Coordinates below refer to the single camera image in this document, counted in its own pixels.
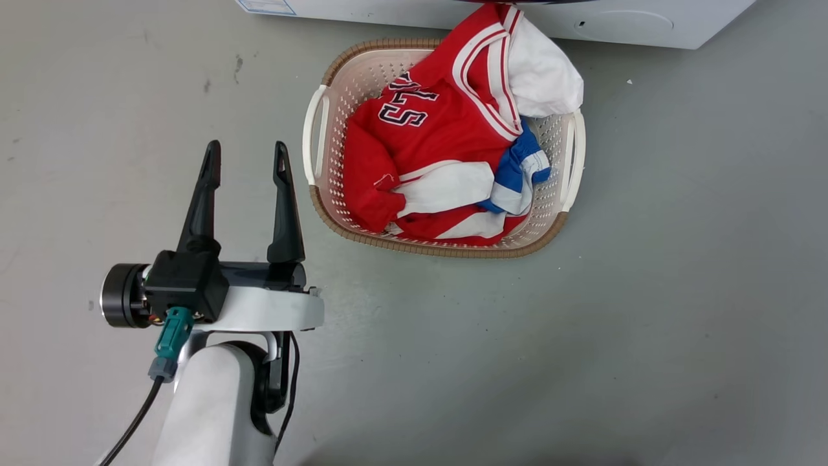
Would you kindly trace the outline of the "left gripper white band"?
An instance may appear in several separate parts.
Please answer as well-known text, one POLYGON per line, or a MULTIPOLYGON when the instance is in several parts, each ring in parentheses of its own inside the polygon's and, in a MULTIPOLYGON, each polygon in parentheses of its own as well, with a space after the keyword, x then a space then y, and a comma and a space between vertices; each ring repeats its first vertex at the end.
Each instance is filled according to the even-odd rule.
MULTIPOLYGON (((221 146, 213 140, 205 150, 177 252, 220 254, 215 240, 215 192, 220 187, 220 174, 221 146)), ((323 324, 320 290, 305 286, 301 218, 288 148, 282 141, 275 144, 272 179, 277 204, 272 242, 267 248, 269 263, 222 263, 222 273, 230 283, 224 307, 216 320, 192 310, 199 331, 305 331, 323 324)), ((150 263, 117 263, 110 269, 100 292, 100 311, 107 324, 130 328, 159 324, 167 309, 154 310, 145 294, 144 283, 151 268, 150 263)))

